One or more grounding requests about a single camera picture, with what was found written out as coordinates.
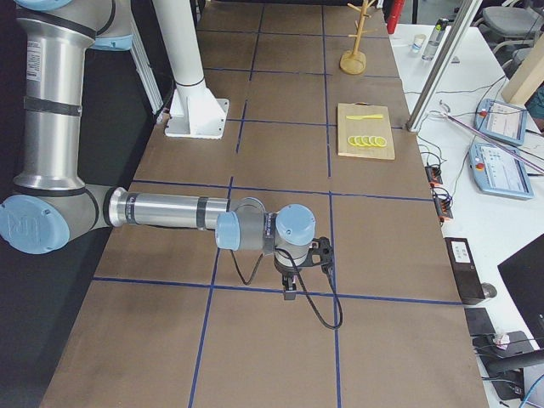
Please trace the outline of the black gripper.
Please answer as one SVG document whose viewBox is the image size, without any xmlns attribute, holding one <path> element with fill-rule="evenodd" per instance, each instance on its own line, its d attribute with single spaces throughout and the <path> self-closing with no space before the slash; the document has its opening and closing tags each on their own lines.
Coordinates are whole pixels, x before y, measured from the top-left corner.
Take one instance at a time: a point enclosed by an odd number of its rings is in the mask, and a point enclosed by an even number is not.
<svg viewBox="0 0 544 408">
<path fill-rule="evenodd" d="M 305 258 L 295 258 L 291 261 L 281 253 L 275 253 L 274 257 L 275 268 L 282 277 L 284 299 L 286 301 L 295 300 L 297 297 L 296 277 L 302 269 Z"/>
</svg>

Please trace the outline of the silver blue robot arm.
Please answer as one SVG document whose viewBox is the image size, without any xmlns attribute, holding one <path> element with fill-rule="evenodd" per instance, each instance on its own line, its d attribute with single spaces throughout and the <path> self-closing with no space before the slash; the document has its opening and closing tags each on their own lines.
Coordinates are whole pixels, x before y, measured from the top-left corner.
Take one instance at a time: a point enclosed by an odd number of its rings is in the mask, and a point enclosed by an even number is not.
<svg viewBox="0 0 544 408">
<path fill-rule="evenodd" d="M 267 212 L 261 201 L 129 192 L 78 176 L 85 53 L 128 50 L 128 1 L 19 1 L 27 35 L 24 165 L 1 205 L 1 236 L 13 248 L 44 254 L 102 227 L 124 224 L 211 230 L 219 248 L 272 255 L 284 297 L 303 287 L 300 271 L 318 249 L 315 216 L 291 204 Z"/>
</svg>

